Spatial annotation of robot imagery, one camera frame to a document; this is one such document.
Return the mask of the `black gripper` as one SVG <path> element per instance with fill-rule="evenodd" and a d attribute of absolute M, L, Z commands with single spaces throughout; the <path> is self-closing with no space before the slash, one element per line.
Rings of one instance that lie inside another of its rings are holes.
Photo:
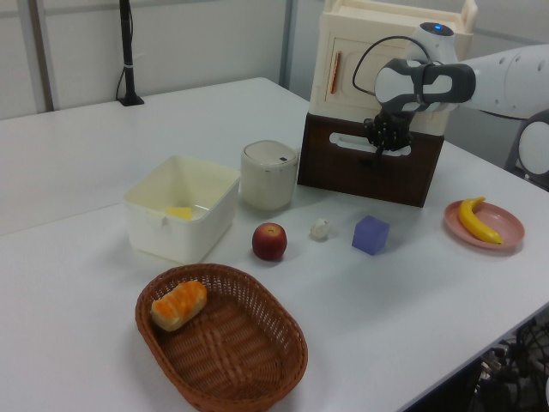
<path fill-rule="evenodd" d="M 410 125 L 409 112 L 390 113 L 381 110 L 373 119 L 364 121 L 365 137 L 375 148 L 372 167 L 377 168 L 385 150 L 392 155 L 410 155 L 413 146 L 413 136 L 408 131 Z M 392 130 L 387 137 L 387 130 Z"/>

